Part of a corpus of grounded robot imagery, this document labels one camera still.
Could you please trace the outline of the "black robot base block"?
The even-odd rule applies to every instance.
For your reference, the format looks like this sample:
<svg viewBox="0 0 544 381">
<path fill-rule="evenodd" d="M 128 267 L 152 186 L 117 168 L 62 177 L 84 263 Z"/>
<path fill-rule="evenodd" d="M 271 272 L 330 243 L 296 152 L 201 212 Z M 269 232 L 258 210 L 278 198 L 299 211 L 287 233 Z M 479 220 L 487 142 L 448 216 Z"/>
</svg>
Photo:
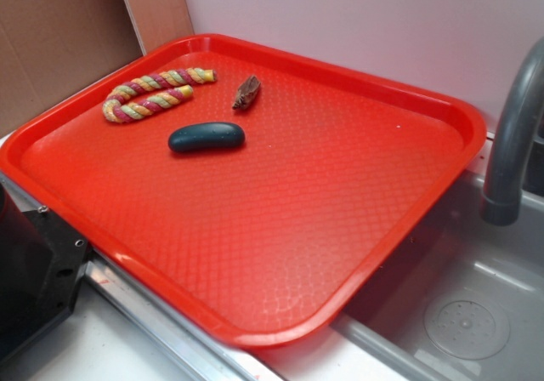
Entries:
<svg viewBox="0 0 544 381">
<path fill-rule="evenodd" d="M 90 252 L 52 210 L 20 210 L 1 189 L 1 363 L 69 317 Z"/>
</svg>

